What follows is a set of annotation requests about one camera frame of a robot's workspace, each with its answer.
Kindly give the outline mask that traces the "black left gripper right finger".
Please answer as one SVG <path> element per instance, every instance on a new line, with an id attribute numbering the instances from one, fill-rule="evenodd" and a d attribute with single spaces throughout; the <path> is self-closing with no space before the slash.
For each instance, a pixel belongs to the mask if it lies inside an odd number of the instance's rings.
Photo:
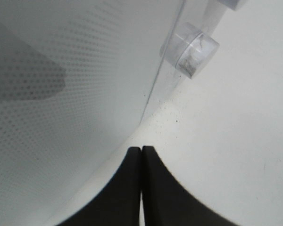
<path id="1" fill-rule="evenodd" d="M 218 215 L 182 187 L 166 168 L 152 146 L 144 146 L 142 158 L 142 201 L 147 226 L 227 226 Z"/>

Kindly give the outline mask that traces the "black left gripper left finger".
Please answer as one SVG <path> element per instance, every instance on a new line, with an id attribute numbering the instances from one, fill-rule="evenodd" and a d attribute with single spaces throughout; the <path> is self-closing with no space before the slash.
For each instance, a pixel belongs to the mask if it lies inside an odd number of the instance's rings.
<path id="1" fill-rule="evenodd" d="M 141 149 L 130 147 L 115 174 L 62 226 L 138 226 L 141 201 Z"/>

